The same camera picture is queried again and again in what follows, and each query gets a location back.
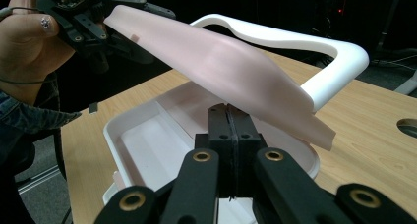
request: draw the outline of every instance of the human hand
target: human hand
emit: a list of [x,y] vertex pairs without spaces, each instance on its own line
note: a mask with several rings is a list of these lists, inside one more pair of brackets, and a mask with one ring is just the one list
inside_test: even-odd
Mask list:
[[[34,8],[36,0],[10,0],[9,7]],[[74,50],[57,37],[59,26],[50,16],[28,10],[0,22],[0,79],[15,83],[42,82],[63,65]],[[27,104],[34,104],[41,84],[10,84],[0,90]]]

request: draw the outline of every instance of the translucent pink plastic sheet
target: translucent pink plastic sheet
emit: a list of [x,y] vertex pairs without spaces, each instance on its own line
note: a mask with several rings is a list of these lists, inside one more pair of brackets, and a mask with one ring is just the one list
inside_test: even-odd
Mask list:
[[235,38],[118,6],[104,21],[191,81],[289,135],[331,149],[335,132],[269,57]]

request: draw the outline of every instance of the white plastic tray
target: white plastic tray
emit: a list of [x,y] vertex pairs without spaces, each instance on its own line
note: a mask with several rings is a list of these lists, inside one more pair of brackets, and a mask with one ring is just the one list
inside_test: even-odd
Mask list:
[[[104,135],[123,183],[119,187],[145,185],[157,190],[176,178],[185,154],[194,148],[195,134],[208,131],[207,110],[217,103],[224,102],[188,82],[110,120]],[[286,150],[312,178],[317,175],[319,157],[309,145],[253,121],[268,146]],[[115,187],[109,189],[104,202],[115,192]],[[222,200],[219,223],[256,223],[251,205],[243,198]]]

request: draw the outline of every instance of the wooden table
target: wooden table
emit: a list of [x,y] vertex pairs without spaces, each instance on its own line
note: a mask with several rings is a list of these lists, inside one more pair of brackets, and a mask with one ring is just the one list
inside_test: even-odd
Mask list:
[[[267,53],[297,83],[319,71],[315,67]],[[62,130],[68,188],[75,224],[93,223],[103,208],[102,196],[117,170],[103,135],[116,115],[188,80],[176,71],[121,92],[87,110]],[[353,81],[318,113],[337,134],[331,151],[314,146],[321,169],[316,182],[335,193],[347,183],[382,192],[417,217],[417,139],[397,128],[401,119],[417,118],[417,99]]]

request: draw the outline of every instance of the white curved plastic frame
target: white curved plastic frame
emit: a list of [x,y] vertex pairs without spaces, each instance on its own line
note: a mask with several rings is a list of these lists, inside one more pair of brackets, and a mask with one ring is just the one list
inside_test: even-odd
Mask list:
[[322,108],[369,64],[368,54],[358,45],[286,31],[212,14],[191,23],[202,28],[220,25],[237,37],[265,47],[310,50],[327,54],[334,60],[301,87],[312,97],[314,112]]

